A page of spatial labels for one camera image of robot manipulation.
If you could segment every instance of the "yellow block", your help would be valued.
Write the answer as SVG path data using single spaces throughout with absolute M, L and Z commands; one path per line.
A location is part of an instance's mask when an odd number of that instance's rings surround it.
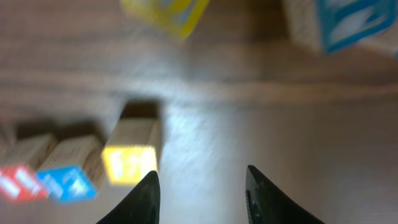
M 157 171 L 155 147 L 148 145 L 106 146 L 102 159 L 113 185 L 135 185 L 148 172 Z
M 195 28 L 209 0 L 121 0 L 129 13 L 187 38 Z

